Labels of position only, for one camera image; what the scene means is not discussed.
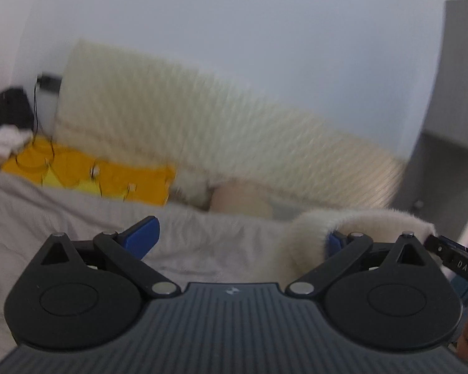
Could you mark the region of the white blue striped sweater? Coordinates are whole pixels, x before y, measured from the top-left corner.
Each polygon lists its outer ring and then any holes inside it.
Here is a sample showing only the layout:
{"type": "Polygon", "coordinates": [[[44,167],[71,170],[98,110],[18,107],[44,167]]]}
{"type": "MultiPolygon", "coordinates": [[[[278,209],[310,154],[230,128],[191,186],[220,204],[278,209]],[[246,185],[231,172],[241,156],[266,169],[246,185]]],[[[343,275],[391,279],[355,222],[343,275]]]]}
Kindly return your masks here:
{"type": "Polygon", "coordinates": [[[323,210],[302,213],[292,221],[282,239],[281,286],[289,285],[337,254],[358,237],[393,243],[405,231],[420,242],[435,235],[435,226],[393,209],[323,210]]]}

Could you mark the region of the white clothes pile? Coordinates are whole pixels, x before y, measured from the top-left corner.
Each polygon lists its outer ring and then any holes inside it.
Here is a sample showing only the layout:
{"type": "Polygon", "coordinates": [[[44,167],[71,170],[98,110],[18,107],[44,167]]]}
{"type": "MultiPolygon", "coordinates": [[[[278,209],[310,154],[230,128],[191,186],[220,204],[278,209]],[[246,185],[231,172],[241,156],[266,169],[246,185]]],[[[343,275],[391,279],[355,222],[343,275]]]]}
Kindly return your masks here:
{"type": "Polygon", "coordinates": [[[15,125],[0,126],[0,158],[8,159],[16,155],[32,140],[30,129],[19,129],[15,125]]]}

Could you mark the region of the black clothes pile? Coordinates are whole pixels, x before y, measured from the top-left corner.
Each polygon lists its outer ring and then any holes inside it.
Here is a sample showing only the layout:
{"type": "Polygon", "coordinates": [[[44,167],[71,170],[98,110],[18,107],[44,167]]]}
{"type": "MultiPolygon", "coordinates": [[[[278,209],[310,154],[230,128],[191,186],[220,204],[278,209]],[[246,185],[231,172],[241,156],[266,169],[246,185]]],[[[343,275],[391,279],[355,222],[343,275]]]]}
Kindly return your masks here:
{"type": "Polygon", "coordinates": [[[34,115],[23,88],[13,87],[0,92],[0,127],[13,125],[33,129],[34,115]]]}

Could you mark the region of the grey bed duvet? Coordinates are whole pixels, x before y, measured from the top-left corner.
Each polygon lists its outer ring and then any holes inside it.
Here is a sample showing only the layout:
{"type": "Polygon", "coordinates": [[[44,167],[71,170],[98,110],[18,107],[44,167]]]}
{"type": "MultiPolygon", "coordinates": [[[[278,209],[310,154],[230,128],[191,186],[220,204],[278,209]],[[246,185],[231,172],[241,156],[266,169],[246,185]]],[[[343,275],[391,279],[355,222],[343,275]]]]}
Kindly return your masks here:
{"type": "Polygon", "coordinates": [[[64,232],[84,241],[101,232],[125,231],[149,215],[159,220],[160,235],[144,260],[179,286],[252,281],[252,271],[272,253],[287,224],[180,204],[154,207],[103,199],[0,172],[0,360],[15,346],[3,317],[4,302],[50,234],[64,232]]]}

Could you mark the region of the grey wardrobe shelf unit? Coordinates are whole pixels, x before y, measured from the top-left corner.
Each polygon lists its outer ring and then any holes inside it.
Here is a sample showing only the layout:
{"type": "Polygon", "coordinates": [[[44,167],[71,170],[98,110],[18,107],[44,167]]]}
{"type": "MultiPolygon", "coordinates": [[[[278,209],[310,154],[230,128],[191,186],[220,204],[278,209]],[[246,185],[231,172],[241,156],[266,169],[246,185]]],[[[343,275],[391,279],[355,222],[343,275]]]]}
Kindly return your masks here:
{"type": "Polygon", "coordinates": [[[393,207],[468,245],[468,0],[446,0],[435,86],[393,207]]]}

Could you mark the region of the yellow cloth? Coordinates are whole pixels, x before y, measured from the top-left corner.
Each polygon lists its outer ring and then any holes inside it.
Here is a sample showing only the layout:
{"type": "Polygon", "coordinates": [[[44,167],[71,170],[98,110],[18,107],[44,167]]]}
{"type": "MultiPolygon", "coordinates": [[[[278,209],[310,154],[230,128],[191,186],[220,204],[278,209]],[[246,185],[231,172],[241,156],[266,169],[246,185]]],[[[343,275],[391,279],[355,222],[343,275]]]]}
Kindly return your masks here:
{"type": "Polygon", "coordinates": [[[169,165],[139,168],[117,164],[46,138],[33,140],[22,152],[11,156],[1,170],[41,187],[155,206],[167,203],[177,175],[169,165]]]}

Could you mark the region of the cream quilted headboard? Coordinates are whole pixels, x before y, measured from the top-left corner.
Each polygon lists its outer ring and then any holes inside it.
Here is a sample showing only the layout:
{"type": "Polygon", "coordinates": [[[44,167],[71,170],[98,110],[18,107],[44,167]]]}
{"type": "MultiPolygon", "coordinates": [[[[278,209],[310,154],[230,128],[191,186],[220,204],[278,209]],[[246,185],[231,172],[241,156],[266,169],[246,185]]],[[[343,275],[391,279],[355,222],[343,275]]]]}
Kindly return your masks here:
{"type": "Polygon", "coordinates": [[[378,144],[198,69],[81,40],[62,76],[58,143],[177,185],[239,181],[301,204],[384,208],[403,161],[378,144]]]}

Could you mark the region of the black wall socket left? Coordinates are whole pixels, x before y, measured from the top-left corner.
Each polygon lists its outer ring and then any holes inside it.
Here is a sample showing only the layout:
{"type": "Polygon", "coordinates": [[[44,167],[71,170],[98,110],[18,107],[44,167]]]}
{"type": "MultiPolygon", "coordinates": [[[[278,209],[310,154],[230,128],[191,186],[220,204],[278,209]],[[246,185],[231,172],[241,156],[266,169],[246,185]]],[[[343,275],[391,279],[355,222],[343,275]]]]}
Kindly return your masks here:
{"type": "Polygon", "coordinates": [[[59,95],[61,91],[62,77],[53,74],[39,74],[36,84],[42,91],[46,91],[53,95],[59,95]]]}

